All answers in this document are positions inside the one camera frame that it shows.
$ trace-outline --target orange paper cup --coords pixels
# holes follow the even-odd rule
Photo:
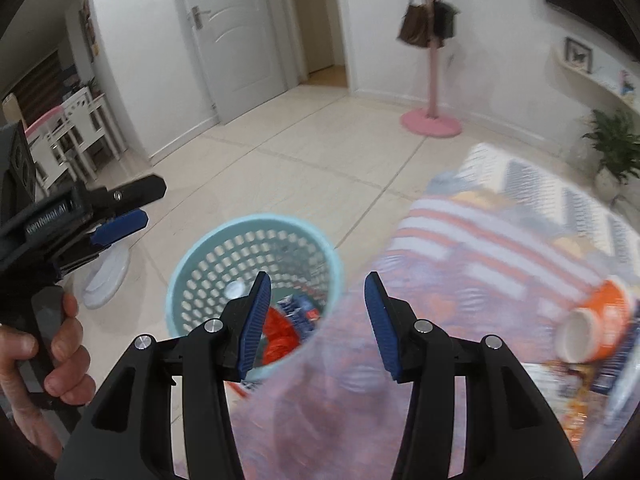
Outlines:
[[[556,353],[567,363],[586,363],[613,354],[634,314],[626,284],[609,276],[589,300],[572,310],[556,330]]]

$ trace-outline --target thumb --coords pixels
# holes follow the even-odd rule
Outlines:
[[[0,326],[0,387],[16,412],[36,410],[15,362],[31,359],[37,351],[38,343],[34,336],[9,326]]]

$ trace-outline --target teal laundry basket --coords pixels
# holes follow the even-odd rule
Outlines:
[[[186,335],[219,317],[228,298],[247,294],[261,270],[271,278],[271,304],[304,292],[322,317],[342,290],[340,258],[318,229],[286,216],[245,216],[203,236],[180,260],[166,296],[169,334]],[[258,346],[249,381],[267,377],[286,359],[261,366],[265,344],[263,339]]]

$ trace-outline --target potted plant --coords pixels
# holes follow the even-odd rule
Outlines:
[[[622,110],[613,116],[594,110],[591,126],[583,137],[591,139],[601,155],[595,190],[603,202],[613,203],[629,177],[640,177],[640,137],[632,115]]]

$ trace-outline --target pink coat rack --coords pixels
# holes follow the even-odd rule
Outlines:
[[[433,33],[434,0],[428,3],[430,14],[429,47],[429,103],[427,108],[416,108],[402,115],[400,122],[410,132],[427,137],[454,137],[462,133],[462,124],[454,117],[438,113],[438,46],[439,38]]]

